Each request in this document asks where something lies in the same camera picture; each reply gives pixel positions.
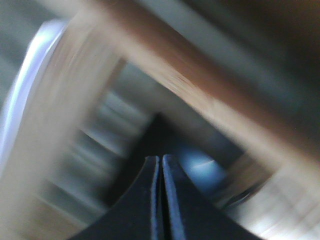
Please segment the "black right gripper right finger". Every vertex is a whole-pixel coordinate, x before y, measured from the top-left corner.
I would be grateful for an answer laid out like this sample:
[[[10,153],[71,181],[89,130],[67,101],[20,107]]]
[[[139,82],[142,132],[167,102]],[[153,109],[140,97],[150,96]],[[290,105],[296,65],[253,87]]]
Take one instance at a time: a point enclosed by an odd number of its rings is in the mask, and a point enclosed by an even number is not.
[[[174,156],[163,156],[162,174],[173,240],[259,239],[214,207],[192,183]]]

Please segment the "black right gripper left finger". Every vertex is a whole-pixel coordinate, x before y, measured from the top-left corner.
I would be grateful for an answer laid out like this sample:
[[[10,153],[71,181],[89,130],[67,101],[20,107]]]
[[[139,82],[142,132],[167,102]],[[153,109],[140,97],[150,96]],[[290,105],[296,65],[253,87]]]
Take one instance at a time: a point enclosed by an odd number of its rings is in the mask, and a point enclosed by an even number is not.
[[[149,156],[116,204],[72,240],[158,240],[160,159]]]

